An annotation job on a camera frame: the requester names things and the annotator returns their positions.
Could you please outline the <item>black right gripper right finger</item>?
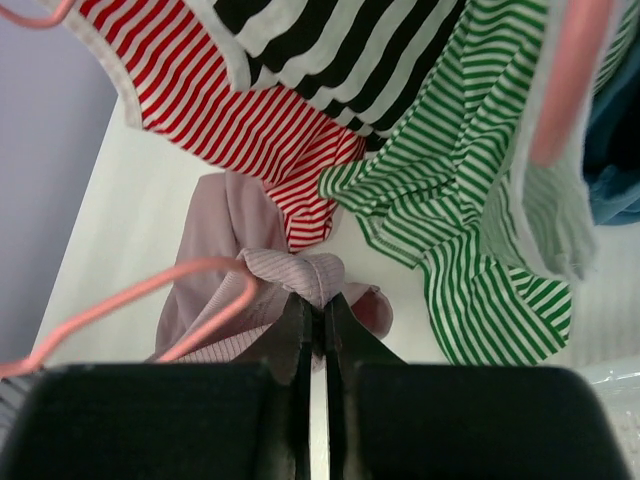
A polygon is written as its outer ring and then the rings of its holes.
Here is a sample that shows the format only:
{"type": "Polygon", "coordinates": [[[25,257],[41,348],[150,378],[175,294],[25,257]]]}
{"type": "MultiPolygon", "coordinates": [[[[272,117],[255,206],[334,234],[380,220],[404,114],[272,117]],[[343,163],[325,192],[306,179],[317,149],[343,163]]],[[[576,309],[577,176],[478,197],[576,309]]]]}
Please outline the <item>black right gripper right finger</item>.
{"type": "Polygon", "coordinates": [[[402,361],[337,296],[324,310],[333,479],[628,479],[601,402],[557,367],[402,361]]]}

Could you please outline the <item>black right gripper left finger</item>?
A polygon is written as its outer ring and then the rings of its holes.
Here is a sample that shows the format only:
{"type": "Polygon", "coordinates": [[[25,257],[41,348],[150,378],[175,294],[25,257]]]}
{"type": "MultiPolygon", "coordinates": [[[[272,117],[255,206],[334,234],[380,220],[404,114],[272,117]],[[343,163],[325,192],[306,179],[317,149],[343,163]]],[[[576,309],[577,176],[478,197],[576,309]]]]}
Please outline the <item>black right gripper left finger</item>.
{"type": "Polygon", "coordinates": [[[75,365],[40,377],[1,453],[5,479],[307,479],[313,310],[228,363],[75,365]]]}

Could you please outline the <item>mauve pink tank top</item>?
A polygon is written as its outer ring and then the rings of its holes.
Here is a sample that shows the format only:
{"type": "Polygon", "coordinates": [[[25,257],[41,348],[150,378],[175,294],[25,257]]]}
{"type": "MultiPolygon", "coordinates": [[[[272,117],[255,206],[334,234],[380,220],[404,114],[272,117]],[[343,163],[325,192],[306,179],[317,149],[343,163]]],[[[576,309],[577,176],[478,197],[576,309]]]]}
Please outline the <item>mauve pink tank top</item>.
{"type": "MultiPolygon", "coordinates": [[[[262,183],[236,173],[201,177],[186,214],[177,263],[204,257],[243,262],[258,281],[252,302],[184,356],[186,362],[227,362],[238,357],[281,316],[290,294],[323,309],[341,294],[375,337],[390,331],[393,310],[380,288],[345,279],[345,266],[329,254],[289,253],[280,210],[262,183]]],[[[241,274],[205,271],[176,280],[161,311],[154,358],[223,311],[244,289],[241,274]]]]}

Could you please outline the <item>red white striped tank top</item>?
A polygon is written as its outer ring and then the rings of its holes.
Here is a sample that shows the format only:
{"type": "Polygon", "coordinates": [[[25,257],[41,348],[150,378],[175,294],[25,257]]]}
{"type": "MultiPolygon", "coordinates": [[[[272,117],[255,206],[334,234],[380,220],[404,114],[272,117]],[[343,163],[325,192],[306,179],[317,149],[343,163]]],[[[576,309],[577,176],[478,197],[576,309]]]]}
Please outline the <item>red white striped tank top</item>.
{"type": "Polygon", "coordinates": [[[101,63],[130,127],[259,179],[290,251],[329,237],[337,204],[319,196],[318,179],[361,159],[362,137],[285,87],[232,91],[222,53],[184,1],[77,1],[64,24],[101,63]]]}

